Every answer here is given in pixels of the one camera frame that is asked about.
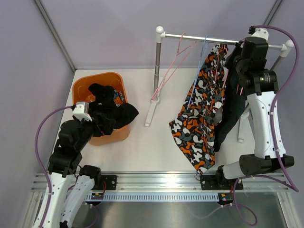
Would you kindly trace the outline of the black shorts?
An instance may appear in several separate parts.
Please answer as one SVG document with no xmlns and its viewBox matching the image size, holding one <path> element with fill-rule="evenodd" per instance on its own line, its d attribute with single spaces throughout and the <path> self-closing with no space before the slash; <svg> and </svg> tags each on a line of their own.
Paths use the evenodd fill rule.
<svg viewBox="0 0 304 228">
<path fill-rule="evenodd" d="M 89 114 L 95 122 L 97 115 L 103 115 L 115 119 L 114 130 L 130 124 L 139 114 L 138 110 L 130 103 L 123 103 L 117 107 L 114 103 L 114 88 L 109 85 L 91 84 L 88 90 L 95 97 L 95 101 L 89 104 Z"/>
</svg>

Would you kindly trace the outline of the blue orange patterned shorts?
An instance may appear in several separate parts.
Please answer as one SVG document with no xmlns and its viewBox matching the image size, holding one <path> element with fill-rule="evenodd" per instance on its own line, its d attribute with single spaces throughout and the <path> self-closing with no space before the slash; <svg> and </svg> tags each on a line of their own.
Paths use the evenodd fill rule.
<svg viewBox="0 0 304 228">
<path fill-rule="evenodd" d="M 121 106 L 125 102 L 124 94 L 121 91 L 114 90 L 113 100 L 117 107 Z"/>
</svg>

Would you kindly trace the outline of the blue wire hanger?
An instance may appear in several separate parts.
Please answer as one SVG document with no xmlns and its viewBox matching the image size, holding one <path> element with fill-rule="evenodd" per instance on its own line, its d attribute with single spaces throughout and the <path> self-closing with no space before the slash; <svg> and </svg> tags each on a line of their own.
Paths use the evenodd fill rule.
<svg viewBox="0 0 304 228">
<path fill-rule="evenodd" d="M 205 54 L 207 52 L 207 49 L 208 49 L 208 44 L 206 42 L 208 38 L 208 35 L 205 37 L 205 40 L 203 42 L 203 46 L 202 46 L 202 49 L 201 49 L 201 53 L 200 53 L 200 59 L 199 59 L 199 64 L 198 64 L 198 68 L 197 68 L 197 73 L 196 73 L 196 77 L 194 79 L 194 82 L 192 84 L 192 90 L 191 90 L 191 94 L 190 94 L 190 97 L 189 97 L 189 100 L 188 100 L 188 104 L 187 104 L 187 110 L 189 109 L 189 106 L 191 104 L 191 101 L 192 101 L 192 97 L 193 97 L 193 94 L 194 94 L 194 90 L 195 90 L 195 85 L 197 83 L 197 80 L 198 80 L 198 77 L 199 77 L 199 73 L 200 73 L 200 70 L 202 68 L 202 65 L 204 63 L 204 59 L 205 59 Z"/>
</svg>

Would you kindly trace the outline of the pink wire hanger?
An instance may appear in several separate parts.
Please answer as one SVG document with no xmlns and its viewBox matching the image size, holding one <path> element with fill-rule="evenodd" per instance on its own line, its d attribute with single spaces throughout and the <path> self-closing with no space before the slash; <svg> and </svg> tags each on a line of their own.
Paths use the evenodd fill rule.
<svg viewBox="0 0 304 228">
<path fill-rule="evenodd" d="M 177 50 L 176 50 L 176 55 L 161 79 L 160 79 L 160 58 L 161 58 L 162 43 L 160 42 L 160 43 L 156 44 L 156 60 L 155 60 L 155 71 L 154 71 L 154 82 L 156 83 L 156 86 L 153 89 L 154 92 L 150 98 L 151 101 L 156 101 L 156 99 L 159 97 L 162 89 L 166 86 L 166 84 L 168 83 L 170 78 L 174 75 L 176 70 L 188 58 L 188 55 L 195 48 L 197 41 L 192 41 L 185 48 L 181 48 L 181 42 L 185 36 L 186 36 L 186 33 L 182 33 L 178 37 L 179 42 L 178 42 L 178 46 L 177 46 Z"/>
</svg>

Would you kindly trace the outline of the orange grey camouflage shorts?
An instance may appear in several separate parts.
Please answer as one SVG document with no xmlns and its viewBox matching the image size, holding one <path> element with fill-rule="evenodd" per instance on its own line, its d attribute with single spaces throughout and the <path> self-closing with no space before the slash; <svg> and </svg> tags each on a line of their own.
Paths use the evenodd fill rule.
<svg viewBox="0 0 304 228">
<path fill-rule="evenodd" d="M 219 88 L 212 79 L 213 48 L 200 70 L 189 109 L 186 108 L 192 86 L 177 117 L 169 123 L 176 145 L 199 174 L 215 165 L 213 146 L 215 126 L 219 124 L 216 115 L 220 114 L 225 102 L 225 88 Z"/>
</svg>

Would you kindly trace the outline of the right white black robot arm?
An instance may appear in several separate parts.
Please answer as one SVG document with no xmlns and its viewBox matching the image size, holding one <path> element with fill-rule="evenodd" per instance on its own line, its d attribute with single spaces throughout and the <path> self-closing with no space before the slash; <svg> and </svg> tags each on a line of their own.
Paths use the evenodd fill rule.
<svg viewBox="0 0 304 228">
<path fill-rule="evenodd" d="M 279 86 L 276 73 L 265 69 L 267 51 L 265 38 L 247 37 L 236 44 L 228 61 L 228 69 L 237 74 L 247 98 L 255 148 L 254 154 L 241 155 L 239 161 L 218 167 L 215 183 L 219 188 L 225 189 L 243 176 L 284 171 L 295 164 L 281 140 L 275 100 Z"/>
</svg>

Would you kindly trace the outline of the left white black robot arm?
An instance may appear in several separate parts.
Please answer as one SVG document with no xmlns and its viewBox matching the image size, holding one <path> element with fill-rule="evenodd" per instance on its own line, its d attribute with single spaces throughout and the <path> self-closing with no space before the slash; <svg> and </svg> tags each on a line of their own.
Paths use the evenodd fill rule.
<svg viewBox="0 0 304 228">
<path fill-rule="evenodd" d="M 70 228 L 91 190 L 101 191 L 96 199 L 102 200 L 106 190 L 116 189 L 117 176 L 103 175 L 96 166 L 84 165 L 77 172 L 81 151 L 95 135 L 101 136 L 103 132 L 94 121 L 69 120 L 61 125 L 49 158 L 46 193 L 33 227 Z M 76 173 L 79 176 L 72 187 Z"/>
</svg>

